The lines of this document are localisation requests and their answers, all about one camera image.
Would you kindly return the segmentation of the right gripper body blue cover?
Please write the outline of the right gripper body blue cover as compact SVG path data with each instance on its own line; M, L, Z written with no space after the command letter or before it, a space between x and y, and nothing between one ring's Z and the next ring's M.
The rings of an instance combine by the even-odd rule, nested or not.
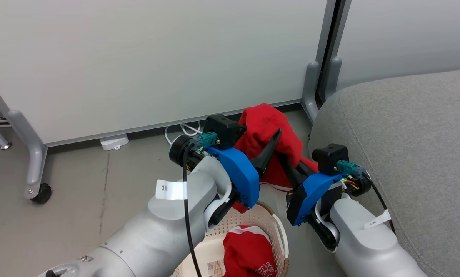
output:
M334 202L341 198L342 179L342 174L330 176L322 172L297 177L297 182L292 181L296 186L286 196L288 222L298 226L311 220L316 209L316 218L330 212Z

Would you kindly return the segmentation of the plain red clothing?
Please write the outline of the plain red clothing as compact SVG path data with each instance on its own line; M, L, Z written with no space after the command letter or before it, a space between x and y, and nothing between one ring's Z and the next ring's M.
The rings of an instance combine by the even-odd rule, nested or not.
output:
M278 109L266 103L248 107L241 114L239 124L245 124L247 130L236 142L235 148L243 152L248 159L256 158L269 143L271 136L281 129L282 134L276 152L285 154L291 165L298 165L302 161L313 170L318 169L315 162L302 154L302 140L295 133L285 114ZM265 174L260 178L260 197L264 199L267 195L274 196L278 210L283 213L286 211L286 194L291 188L292 185L277 155L273 154Z

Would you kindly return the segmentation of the grey partition foot with caster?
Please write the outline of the grey partition foot with caster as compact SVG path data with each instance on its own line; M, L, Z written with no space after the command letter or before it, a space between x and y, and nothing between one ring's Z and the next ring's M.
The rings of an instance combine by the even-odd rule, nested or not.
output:
M31 200L38 194L40 184L43 184L42 175L47 158L47 147L22 112L12 109L7 113L6 118L28 149L28 171L24 197Z

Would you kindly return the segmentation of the black caster wheel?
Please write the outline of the black caster wheel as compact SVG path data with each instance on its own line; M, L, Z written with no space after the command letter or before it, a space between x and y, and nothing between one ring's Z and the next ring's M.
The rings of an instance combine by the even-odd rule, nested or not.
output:
M49 184L40 184L38 194L31 199L31 201L38 205L45 204L52 196L52 188Z

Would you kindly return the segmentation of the narrow white partition panel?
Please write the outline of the narrow white partition panel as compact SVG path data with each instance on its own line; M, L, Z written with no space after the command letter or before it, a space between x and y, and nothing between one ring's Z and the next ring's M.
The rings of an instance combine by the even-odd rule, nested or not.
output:
M460 70L460 0L351 0L336 90Z

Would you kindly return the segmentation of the red clothing with white print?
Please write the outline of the red clothing with white print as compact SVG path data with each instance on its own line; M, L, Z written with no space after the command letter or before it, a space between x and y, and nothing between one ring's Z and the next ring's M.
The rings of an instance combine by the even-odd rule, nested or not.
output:
M272 244L258 226L239 225L223 239L223 277L277 277Z

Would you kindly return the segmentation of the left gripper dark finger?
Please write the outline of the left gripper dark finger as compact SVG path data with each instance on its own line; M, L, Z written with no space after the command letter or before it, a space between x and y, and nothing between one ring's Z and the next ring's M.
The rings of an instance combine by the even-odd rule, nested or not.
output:
M282 135L282 129L279 128L270 137L268 144L262 149L262 151L252 159L252 165L256 169L259 176L263 176L269 165L272 155L275 152L276 146Z

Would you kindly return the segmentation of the cream perforated laundry basket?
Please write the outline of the cream perforated laundry basket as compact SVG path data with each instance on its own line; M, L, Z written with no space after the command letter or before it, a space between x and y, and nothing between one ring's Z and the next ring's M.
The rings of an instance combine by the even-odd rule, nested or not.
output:
M286 277L289 267L289 245L286 231L272 208L261 201L243 214L231 208L216 229L205 234L203 241L195 247L201 277L212 275L209 266L216 269L218 275L223 273L223 240L232 228L239 225L258 226L266 233L272 246L277 277Z

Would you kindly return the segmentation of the wide white partition panel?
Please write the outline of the wide white partition panel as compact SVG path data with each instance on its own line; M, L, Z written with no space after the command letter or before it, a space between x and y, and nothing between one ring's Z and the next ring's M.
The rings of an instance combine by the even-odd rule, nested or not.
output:
M327 0L0 0L0 96L44 144L302 98Z

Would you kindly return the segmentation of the paper label in basket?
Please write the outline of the paper label in basket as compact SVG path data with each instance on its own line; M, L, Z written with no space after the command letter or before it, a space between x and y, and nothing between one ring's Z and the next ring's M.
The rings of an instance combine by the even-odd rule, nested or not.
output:
M225 265L223 260L216 260L207 263L208 277L224 277Z

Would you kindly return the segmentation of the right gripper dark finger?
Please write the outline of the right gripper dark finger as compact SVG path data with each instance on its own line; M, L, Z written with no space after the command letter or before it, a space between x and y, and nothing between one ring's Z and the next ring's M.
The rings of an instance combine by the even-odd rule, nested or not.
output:
M316 170L311 168L304 160L300 160L299 164L296 167L297 176L300 177L309 177L317 173Z
M285 154L278 154L278 160L284 170L293 190L299 188L299 186L306 180L306 163L302 160L299 161L297 166L293 166L288 157Z

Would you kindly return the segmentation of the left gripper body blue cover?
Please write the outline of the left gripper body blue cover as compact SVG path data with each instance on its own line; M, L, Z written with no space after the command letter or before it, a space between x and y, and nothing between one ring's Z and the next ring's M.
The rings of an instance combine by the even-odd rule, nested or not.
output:
M230 179L230 186L224 185L223 191L219 192L225 202L228 202L232 186L235 186L237 200L241 205L248 209L253 208L259 200L260 176L247 156L235 147L225 150L207 147L205 151L221 163Z

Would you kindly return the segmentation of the grey fabric sofa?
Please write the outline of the grey fabric sofa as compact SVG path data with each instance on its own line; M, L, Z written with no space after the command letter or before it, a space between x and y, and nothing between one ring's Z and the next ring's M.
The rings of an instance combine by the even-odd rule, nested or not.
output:
M460 277L460 70L371 81L321 107L309 152L348 148L428 277Z

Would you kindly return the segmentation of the white power adapter box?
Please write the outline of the white power adapter box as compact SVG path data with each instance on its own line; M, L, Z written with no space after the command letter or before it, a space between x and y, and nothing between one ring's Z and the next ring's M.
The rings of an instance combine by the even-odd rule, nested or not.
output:
M100 138L100 145L104 151L119 150L122 146L128 143L129 139L126 134Z

